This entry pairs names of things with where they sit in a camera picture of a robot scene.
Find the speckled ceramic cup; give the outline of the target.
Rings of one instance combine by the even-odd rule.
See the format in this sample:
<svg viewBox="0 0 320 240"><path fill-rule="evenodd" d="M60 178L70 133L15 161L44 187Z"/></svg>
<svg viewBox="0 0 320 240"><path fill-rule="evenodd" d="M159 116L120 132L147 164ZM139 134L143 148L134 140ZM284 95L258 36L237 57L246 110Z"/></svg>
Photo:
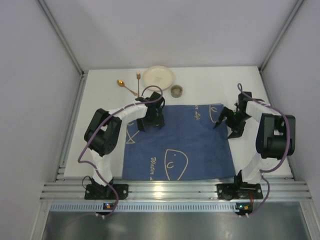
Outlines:
<svg viewBox="0 0 320 240"><path fill-rule="evenodd" d="M183 93L183 88L180 85L173 85L170 89L170 94L173 98L180 98Z"/></svg>

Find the blue placemat cloth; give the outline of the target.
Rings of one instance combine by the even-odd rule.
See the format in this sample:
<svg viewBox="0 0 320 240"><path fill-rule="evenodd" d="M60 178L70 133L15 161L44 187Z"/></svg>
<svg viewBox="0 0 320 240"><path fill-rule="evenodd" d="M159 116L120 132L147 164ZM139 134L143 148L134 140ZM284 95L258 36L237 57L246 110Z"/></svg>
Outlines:
<svg viewBox="0 0 320 240"><path fill-rule="evenodd" d="M230 178L236 171L225 123L214 127L223 104L167 105L162 128L126 128L122 178L195 181Z"/></svg>

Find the cream ceramic plate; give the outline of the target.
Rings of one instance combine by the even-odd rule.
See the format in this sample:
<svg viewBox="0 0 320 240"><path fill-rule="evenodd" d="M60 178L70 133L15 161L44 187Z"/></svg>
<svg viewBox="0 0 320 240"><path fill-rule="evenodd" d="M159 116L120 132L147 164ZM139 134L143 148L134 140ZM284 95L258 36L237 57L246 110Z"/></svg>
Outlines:
<svg viewBox="0 0 320 240"><path fill-rule="evenodd" d="M168 67L155 65L147 68L142 74L141 84L144 88L158 86L161 90L168 89L176 80L174 72Z"/></svg>

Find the copper spoon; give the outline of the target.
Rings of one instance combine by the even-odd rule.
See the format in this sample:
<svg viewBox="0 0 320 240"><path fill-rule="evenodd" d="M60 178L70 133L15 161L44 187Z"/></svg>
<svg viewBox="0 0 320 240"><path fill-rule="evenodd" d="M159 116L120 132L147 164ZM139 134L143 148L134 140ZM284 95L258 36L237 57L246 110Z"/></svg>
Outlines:
<svg viewBox="0 0 320 240"><path fill-rule="evenodd" d="M131 90L130 88L128 88L128 87L126 86L126 84L123 82L123 80L118 79L116 82L117 82L117 85L118 85L119 87L122 87L122 88L127 89L127 90L128 90L129 92L131 92L134 96L137 96L137 95L138 95L135 91L133 91L133 90Z"/></svg>

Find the copper fork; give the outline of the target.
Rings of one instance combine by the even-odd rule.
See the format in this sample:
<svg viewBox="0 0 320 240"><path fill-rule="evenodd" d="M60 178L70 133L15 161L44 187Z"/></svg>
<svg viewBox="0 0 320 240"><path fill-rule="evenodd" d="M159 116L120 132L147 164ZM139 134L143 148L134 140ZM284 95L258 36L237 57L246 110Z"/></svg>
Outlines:
<svg viewBox="0 0 320 240"><path fill-rule="evenodd" d="M136 79L137 79L137 97L140 97L140 79L141 79L141 72L136 72Z"/></svg>

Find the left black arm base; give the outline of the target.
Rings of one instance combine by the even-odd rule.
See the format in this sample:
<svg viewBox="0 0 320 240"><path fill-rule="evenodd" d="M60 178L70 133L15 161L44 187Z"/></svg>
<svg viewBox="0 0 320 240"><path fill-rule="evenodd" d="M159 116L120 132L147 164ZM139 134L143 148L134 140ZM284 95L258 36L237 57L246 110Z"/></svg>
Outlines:
<svg viewBox="0 0 320 240"><path fill-rule="evenodd" d="M95 182L92 177L89 177L90 183L85 186L85 200L116 200L118 195L119 200L125 200L129 194L128 184L114 184L110 182L114 190L108 185L103 186Z"/></svg>

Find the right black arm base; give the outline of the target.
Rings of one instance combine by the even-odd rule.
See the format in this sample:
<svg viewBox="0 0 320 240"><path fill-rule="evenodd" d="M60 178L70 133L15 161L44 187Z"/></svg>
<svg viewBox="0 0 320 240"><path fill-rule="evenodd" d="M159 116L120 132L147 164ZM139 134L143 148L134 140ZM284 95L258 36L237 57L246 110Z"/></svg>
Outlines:
<svg viewBox="0 0 320 240"><path fill-rule="evenodd" d="M233 183L220 183L216 187L219 200L263 199L261 185L244 182L240 174L233 178Z"/></svg>

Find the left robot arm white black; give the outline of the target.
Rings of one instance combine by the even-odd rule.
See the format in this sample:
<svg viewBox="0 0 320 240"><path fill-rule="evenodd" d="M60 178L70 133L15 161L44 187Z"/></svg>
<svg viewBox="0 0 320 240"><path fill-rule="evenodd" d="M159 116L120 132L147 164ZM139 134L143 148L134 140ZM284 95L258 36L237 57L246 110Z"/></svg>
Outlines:
<svg viewBox="0 0 320 240"><path fill-rule="evenodd" d="M164 106L164 97L154 91L150 97L138 97L127 106L111 111L102 108L95 111L84 134L87 143L84 149L89 149L92 157L92 161L86 163L94 169L92 186L105 191L112 184L112 152L118 144L121 129L133 121L136 121L141 132L146 128L162 128L165 125Z"/></svg>

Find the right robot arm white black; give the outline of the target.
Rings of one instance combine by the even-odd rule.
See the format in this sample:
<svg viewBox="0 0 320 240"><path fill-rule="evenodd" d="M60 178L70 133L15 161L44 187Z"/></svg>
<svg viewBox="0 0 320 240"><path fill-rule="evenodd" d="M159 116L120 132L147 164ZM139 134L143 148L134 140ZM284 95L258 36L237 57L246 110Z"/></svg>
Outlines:
<svg viewBox="0 0 320 240"><path fill-rule="evenodd" d="M274 172L294 153L296 118L264 103L262 99L253 98L250 91L241 90L235 106L236 110L222 109L214 129L225 123L231 130L228 138L235 139L243 135L248 119L252 118L259 124L256 154L234 177L234 188L238 190L242 185L257 185L262 174Z"/></svg>

